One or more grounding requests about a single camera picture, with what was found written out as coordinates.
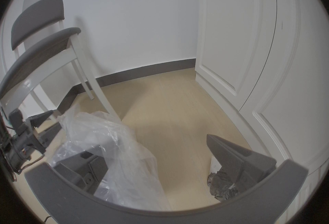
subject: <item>cabinet door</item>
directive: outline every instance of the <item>cabinet door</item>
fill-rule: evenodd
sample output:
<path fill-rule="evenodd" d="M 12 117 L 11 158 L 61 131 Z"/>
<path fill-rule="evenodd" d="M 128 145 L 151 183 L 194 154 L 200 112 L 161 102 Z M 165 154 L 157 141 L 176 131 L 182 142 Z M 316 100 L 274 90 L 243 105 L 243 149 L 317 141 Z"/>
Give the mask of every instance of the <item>cabinet door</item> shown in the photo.
<path fill-rule="evenodd" d="M 268 57 L 276 0 L 199 0 L 195 70 L 240 110 Z"/>
<path fill-rule="evenodd" d="M 329 18 L 320 0 L 277 0 L 273 44 L 240 110 L 280 164 L 329 157 Z"/>

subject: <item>chair seat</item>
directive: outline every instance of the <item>chair seat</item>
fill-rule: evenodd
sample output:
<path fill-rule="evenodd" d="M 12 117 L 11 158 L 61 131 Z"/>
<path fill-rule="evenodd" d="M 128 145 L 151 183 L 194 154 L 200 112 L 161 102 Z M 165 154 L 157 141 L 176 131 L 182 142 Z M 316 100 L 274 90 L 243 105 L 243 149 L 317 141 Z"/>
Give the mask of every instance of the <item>chair seat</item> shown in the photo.
<path fill-rule="evenodd" d="M 65 50 L 69 37 L 80 32 L 79 28 L 63 29 L 27 49 L 10 67 L 0 83 L 0 99 L 40 65 Z"/>

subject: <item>dark gray baseboard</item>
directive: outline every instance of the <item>dark gray baseboard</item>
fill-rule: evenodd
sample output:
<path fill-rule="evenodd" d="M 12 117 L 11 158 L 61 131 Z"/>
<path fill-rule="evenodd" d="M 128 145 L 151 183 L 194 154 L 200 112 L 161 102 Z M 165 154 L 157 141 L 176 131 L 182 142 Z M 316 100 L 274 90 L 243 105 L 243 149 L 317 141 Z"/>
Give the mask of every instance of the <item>dark gray baseboard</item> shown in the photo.
<path fill-rule="evenodd" d="M 135 78 L 142 78 L 154 74 L 159 74 L 159 73 L 164 73 L 174 70 L 189 69 L 194 67 L 195 67 L 195 58 L 184 59 L 174 62 L 165 62 L 165 63 L 144 66 L 136 69 L 125 70 L 125 71 L 99 77 L 96 80 L 100 87 L 104 87 L 119 82 L 133 80 Z M 68 110 L 69 107 L 72 105 L 76 96 L 83 92 L 85 92 L 85 90 L 81 84 L 73 86 L 72 89 L 68 92 L 68 94 L 64 97 L 64 99 L 58 106 L 57 108 L 58 112 L 56 113 L 63 114 L 64 112 L 66 112 L 66 110 Z"/>

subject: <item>plastic bag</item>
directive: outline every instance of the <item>plastic bag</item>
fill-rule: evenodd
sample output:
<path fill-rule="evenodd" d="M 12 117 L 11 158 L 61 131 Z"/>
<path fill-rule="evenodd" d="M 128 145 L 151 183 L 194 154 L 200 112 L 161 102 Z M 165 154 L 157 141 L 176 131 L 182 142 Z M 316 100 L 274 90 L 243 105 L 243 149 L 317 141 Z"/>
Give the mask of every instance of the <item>plastic bag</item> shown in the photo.
<path fill-rule="evenodd" d="M 71 107 L 59 122 L 66 141 L 54 153 L 49 164 L 100 146 L 108 171 L 94 196 L 134 209 L 171 211 L 158 179 L 157 161 L 136 141 L 134 131 L 118 116 L 101 111 L 92 114 Z"/>

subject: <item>wooden floor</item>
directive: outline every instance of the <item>wooden floor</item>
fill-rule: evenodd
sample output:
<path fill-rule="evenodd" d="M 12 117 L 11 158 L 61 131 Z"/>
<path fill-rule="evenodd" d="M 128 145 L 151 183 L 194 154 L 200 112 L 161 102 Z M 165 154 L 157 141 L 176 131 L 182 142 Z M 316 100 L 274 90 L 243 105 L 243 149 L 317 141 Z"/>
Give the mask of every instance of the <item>wooden floor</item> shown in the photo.
<path fill-rule="evenodd" d="M 159 179 L 172 210 L 218 202 L 207 186 L 211 160 L 207 134 L 246 148 L 249 145 L 195 81 L 194 69 L 138 78 L 102 90 L 122 122 L 134 129 L 138 142 L 157 158 Z M 79 94 L 73 104 L 76 103 L 88 113 L 105 111 L 97 98 L 91 101 L 86 93 Z M 52 143 L 49 149 L 55 147 L 56 143 Z"/>

